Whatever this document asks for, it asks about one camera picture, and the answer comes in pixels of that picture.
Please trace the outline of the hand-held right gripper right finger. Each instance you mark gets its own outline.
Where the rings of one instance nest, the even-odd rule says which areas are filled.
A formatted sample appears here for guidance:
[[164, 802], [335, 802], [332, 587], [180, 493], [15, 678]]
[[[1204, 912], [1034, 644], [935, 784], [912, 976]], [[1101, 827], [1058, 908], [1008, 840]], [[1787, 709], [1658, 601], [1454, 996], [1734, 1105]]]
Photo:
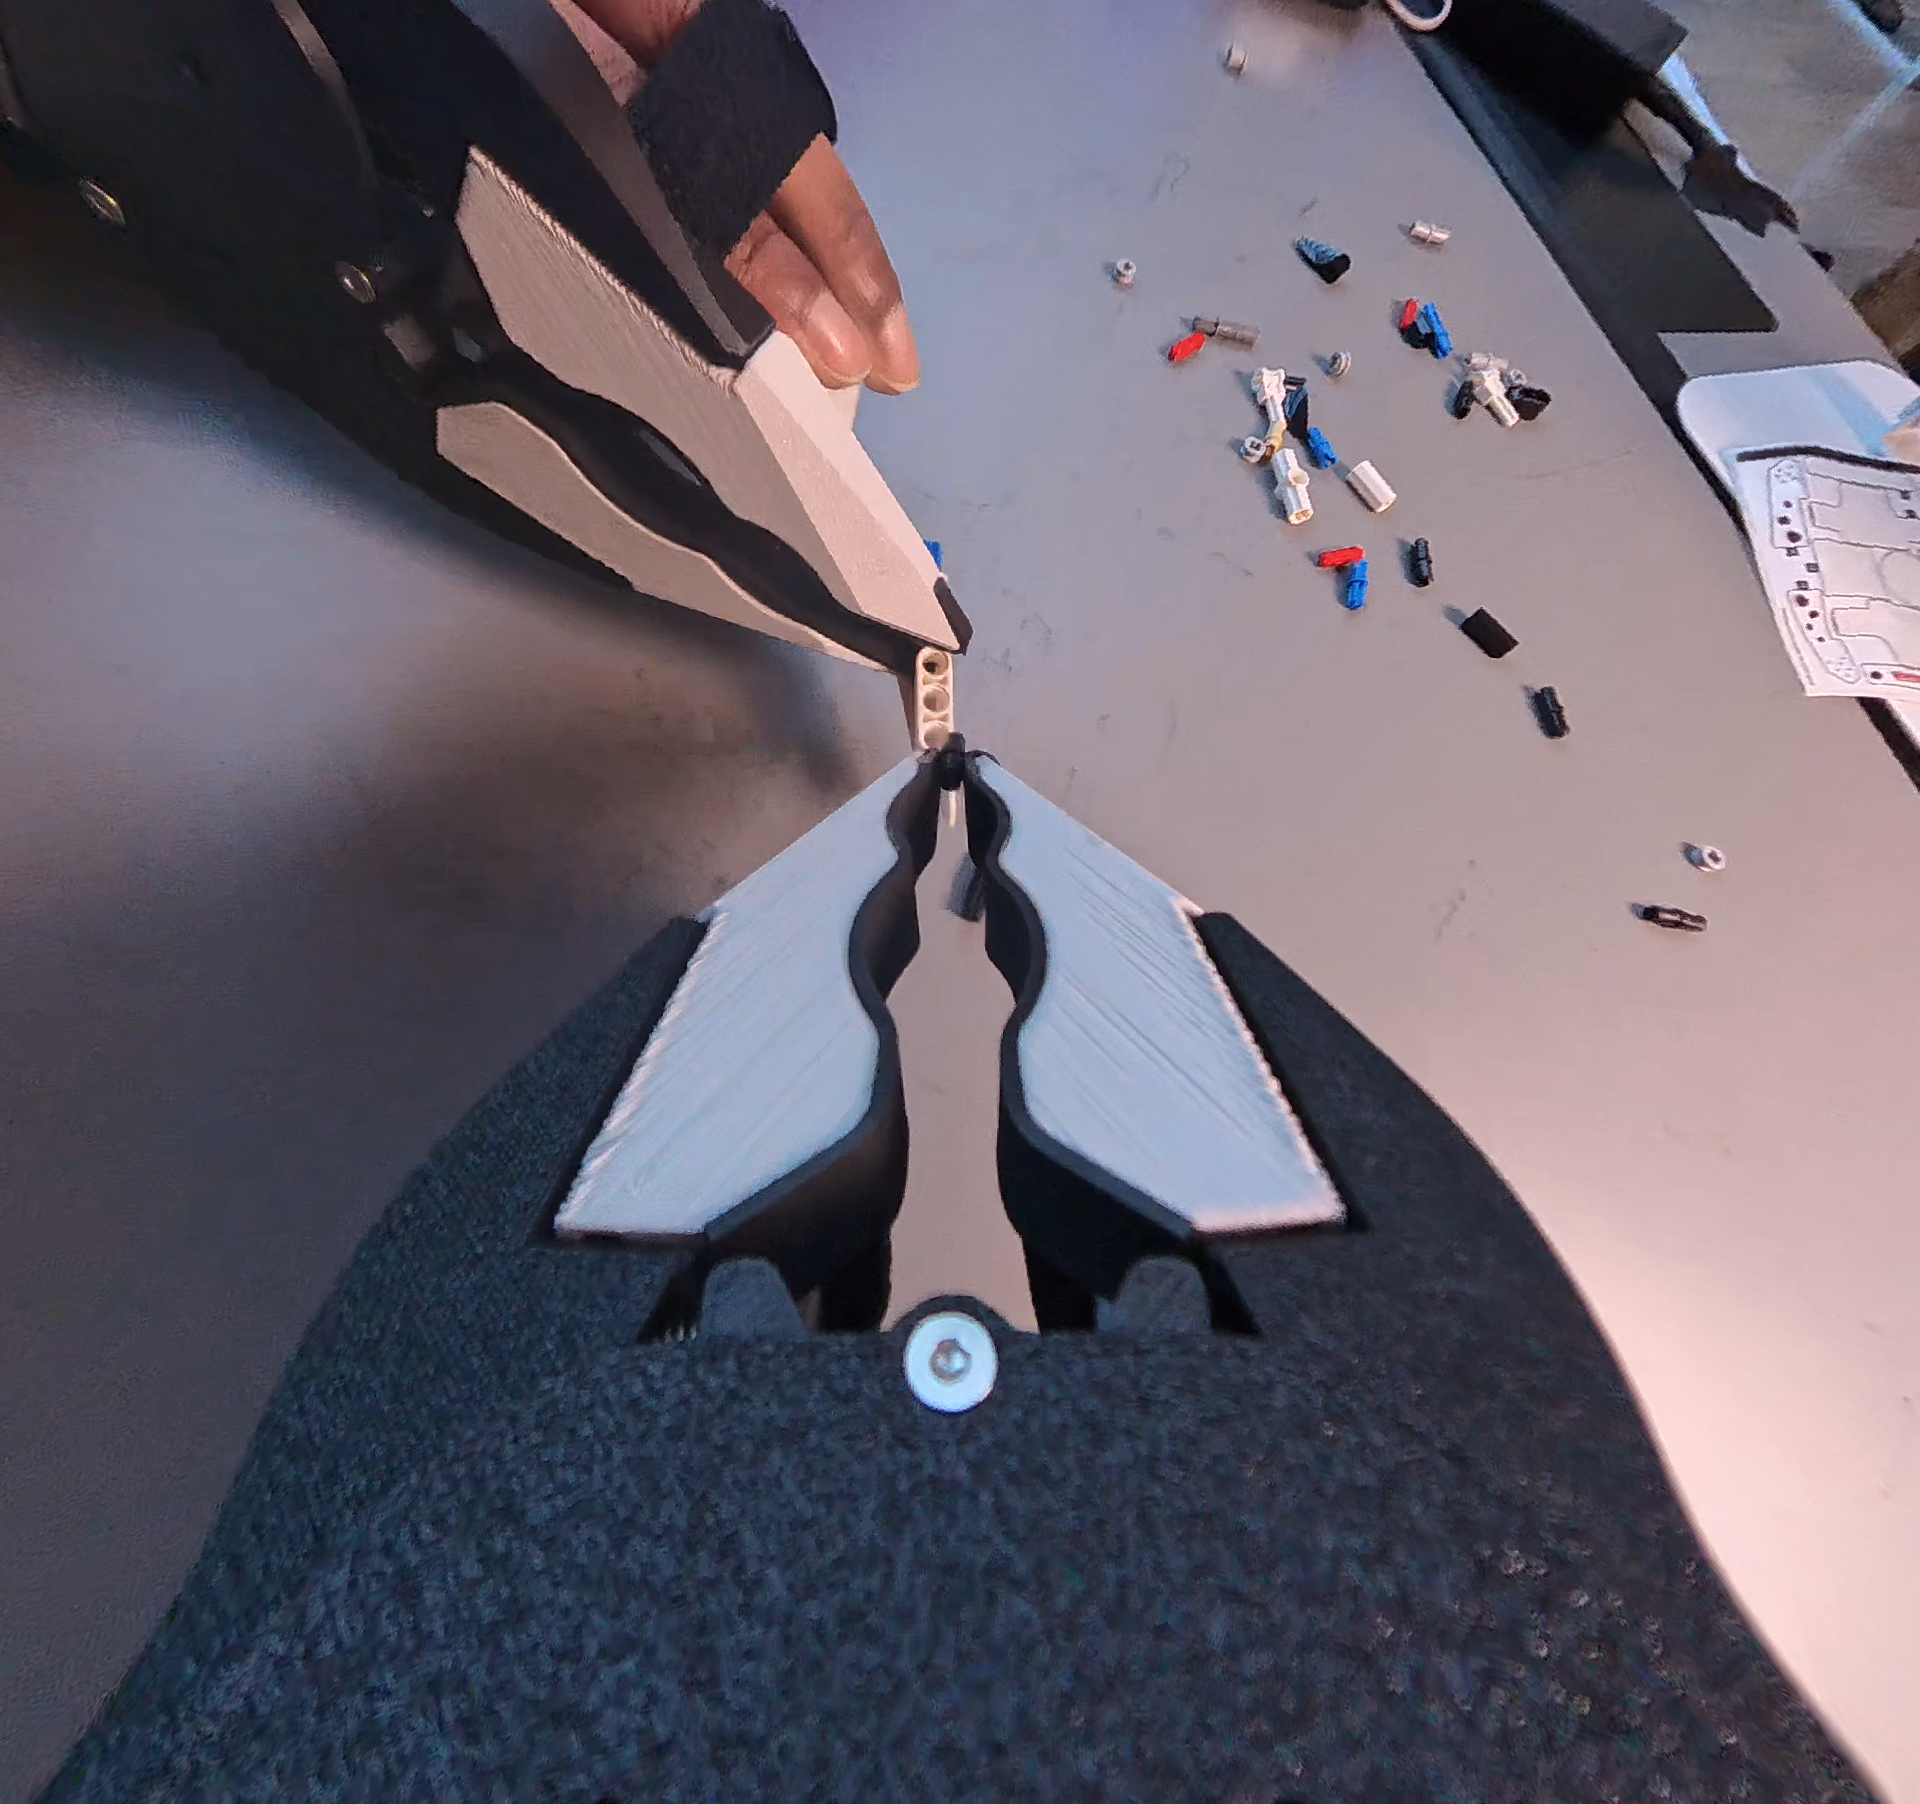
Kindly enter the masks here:
[[1348, 1211], [1201, 937], [1201, 908], [992, 757], [964, 774], [1008, 983], [996, 1169], [1032, 1263], [1114, 1303], [1134, 1263]]

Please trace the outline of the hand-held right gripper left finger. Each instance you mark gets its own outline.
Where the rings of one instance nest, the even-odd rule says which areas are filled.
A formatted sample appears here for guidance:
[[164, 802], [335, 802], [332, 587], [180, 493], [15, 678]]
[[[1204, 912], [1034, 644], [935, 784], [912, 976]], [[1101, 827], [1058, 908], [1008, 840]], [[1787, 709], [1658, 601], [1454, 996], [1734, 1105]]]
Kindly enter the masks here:
[[935, 759], [902, 760], [707, 905], [558, 1236], [766, 1260], [796, 1292], [888, 1240], [908, 1147], [888, 1001], [941, 794]]

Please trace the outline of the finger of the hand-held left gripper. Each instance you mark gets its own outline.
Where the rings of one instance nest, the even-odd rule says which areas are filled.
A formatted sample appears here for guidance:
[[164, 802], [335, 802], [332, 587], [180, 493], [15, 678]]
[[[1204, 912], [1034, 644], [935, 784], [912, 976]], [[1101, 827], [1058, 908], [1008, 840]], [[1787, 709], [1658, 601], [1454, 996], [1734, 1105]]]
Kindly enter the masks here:
[[468, 153], [458, 224], [515, 352], [648, 423], [859, 620], [912, 649], [966, 651], [972, 630], [854, 435], [853, 408], [784, 330], [743, 367], [704, 362], [484, 151]]
[[877, 672], [902, 660], [867, 658], [850, 644], [757, 603], [704, 553], [676, 544], [605, 496], [529, 417], [502, 400], [448, 406], [437, 417], [442, 458], [541, 526], [616, 572], [636, 592]]

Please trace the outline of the white lego panel piece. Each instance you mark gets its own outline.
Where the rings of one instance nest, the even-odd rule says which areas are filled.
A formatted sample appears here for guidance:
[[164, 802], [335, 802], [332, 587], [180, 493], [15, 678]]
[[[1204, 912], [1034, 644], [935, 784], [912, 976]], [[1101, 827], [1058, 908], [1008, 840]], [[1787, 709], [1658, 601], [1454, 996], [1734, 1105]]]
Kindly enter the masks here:
[[944, 646], [921, 646], [900, 689], [915, 760], [939, 767], [935, 774], [944, 788], [945, 822], [957, 829], [962, 821], [962, 792], [948, 786], [944, 762], [948, 757], [964, 757], [954, 706], [954, 655]]

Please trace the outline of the scattered small lego pieces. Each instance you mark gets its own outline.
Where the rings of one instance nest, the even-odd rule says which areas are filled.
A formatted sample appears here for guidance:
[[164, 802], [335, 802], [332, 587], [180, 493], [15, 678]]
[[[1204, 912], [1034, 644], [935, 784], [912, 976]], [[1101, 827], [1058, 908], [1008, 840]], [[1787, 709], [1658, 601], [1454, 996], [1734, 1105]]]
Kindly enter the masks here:
[[1075, 355], [1097, 667], [1061, 800], [1358, 984], [1702, 981], [1734, 527], [1402, 43], [1132, 15], [1090, 137], [1139, 280]]

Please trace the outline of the sticker sheet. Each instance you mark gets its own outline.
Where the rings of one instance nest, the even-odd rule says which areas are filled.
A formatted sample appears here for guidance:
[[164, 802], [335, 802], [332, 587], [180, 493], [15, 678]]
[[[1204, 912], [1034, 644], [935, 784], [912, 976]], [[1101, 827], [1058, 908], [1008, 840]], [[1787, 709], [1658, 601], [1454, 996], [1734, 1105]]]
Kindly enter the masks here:
[[1918, 471], [1815, 446], [1729, 460], [1768, 607], [1811, 696], [1918, 702]]

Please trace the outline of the black power adapter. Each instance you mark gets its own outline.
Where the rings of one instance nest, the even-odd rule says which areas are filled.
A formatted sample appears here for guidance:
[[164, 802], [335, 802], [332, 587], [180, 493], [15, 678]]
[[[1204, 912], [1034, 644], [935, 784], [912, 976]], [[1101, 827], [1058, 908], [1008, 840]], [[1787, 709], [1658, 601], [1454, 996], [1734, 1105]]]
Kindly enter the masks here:
[[1649, 0], [1453, 0], [1440, 35], [1576, 140], [1602, 133], [1687, 30]]

